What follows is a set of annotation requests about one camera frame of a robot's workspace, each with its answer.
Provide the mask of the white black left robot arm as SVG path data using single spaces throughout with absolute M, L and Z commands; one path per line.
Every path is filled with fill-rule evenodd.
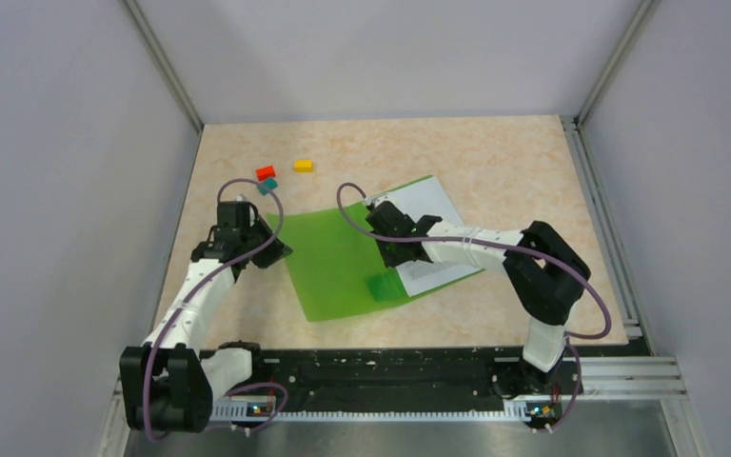
M 126 420 L 130 428 L 200 432 L 213 404 L 233 387 L 255 393 L 267 368 L 254 359 L 258 345 L 234 343 L 214 351 L 205 341 L 223 299 L 247 265 L 269 268 L 292 250 L 280 241 L 245 197 L 220 202 L 217 222 L 191 252 L 184 283 L 154 331 L 120 356 Z

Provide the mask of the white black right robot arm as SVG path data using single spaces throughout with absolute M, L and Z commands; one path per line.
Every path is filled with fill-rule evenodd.
M 387 198 L 367 209 L 370 234 L 389 268 L 425 262 L 504 273 L 529 315 L 521 381 L 533 392 L 545 392 L 558 381 L 566 323 L 591 271 L 555 229 L 543 221 L 497 231 L 454 225 L 435 215 L 412 219 Z

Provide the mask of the green plastic folder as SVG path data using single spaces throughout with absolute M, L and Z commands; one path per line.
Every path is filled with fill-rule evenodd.
M 313 323 L 400 307 L 480 272 L 426 262 L 388 268 L 376 241 L 351 227 L 337 208 L 286 215 L 279 239 L 293 249 L 287 270 Z

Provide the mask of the printed paper sheet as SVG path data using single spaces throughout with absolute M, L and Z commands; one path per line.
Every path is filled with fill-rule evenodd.
M 434 215 L 441 216 L 445 222 L 455 225 L 463 223 L 441 182 L 434 176 L 425 177 L 371 198 L 372 204 L 380 204 L 383 201 L 391 201 L 414 222 L 423 215 Z M 480 272 L 478 268 L 468 265 L 423 261 L 406 262 L 396 267 L 396 271 L 408 297 L 422 295 Z

